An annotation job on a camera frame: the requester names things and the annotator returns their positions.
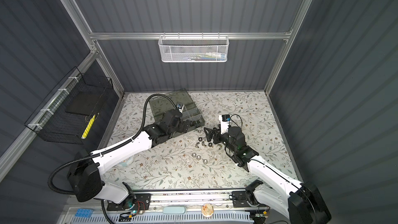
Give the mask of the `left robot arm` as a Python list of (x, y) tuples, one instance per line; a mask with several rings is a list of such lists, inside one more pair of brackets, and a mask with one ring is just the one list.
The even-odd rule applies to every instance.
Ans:
[(175, 133), (187, 133), (191, 126), (192, 121), (183, 120), (180, 111), (170, 110), (160, 122), (143, 127), (137, 137), (92, 152), (95, 158), (72, 165), (67, 175), (77, 200), (101, 199), (121, 204), (132, 199), (133, 190), (126, 183), (112, 183), (104, 174), (123, 160), (165, 143)]

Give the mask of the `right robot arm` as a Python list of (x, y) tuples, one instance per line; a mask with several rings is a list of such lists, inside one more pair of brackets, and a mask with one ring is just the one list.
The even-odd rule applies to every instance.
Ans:
[(268, 163), (247, 145), (240, 127), (204, 128), (206, 139), (222, 144), (238, 167), (258, 177), (245, 188), (250, 205), (267, 205), (292, 224), (327, 224), (331, 213), (316, 185), (296, 180)]

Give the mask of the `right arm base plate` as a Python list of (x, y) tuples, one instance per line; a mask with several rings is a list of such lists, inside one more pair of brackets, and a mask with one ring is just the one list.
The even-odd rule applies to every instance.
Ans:
[(229, 199), (232, 201), (235, 208), (245, 208), (245, 207), (259, 207), (259, 208), (269, 208), (265, 204), (258, 203), (256, 201), (249, 201), (249, 197), (244, 190), (232, 191), (229, 195)]

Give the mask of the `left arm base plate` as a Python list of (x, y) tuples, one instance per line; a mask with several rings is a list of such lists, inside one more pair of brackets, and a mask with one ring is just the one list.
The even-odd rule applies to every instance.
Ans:
[(121, 203), (117, 204), (109, 202), (107, 205), (107, 211), (132, 211), (138, 213), (139, 211), (146, 211), (149, 209), (151, 202), (151, 194), (135, 194), (134, 196), (128, 196)]

